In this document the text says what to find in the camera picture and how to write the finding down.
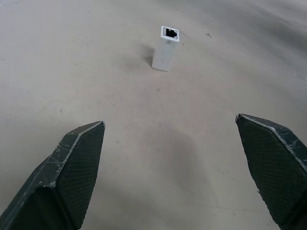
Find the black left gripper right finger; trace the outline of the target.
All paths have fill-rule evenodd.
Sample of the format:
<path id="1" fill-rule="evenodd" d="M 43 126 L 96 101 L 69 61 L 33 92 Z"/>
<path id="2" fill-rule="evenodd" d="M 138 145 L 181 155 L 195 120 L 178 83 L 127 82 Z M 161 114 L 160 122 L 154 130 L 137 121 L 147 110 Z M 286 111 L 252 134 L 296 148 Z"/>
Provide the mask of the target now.
<path id="1" fill-rule="evenodd" d="M 274 222 L 282 230 L 307 228 L 307 148 L 287 127 L 238 114 L 248 168 Z"/>

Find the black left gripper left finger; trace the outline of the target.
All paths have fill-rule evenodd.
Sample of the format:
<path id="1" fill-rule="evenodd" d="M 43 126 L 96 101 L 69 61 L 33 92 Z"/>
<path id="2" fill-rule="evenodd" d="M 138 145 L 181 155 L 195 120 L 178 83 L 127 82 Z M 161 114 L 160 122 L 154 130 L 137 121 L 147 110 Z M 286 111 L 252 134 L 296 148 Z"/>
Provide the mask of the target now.
<path id="1" fill-rule="evenodd" d="M 105 123 L 68 132 L 0 217 L 2 230 L 79 230 L 97 179 Z"/>

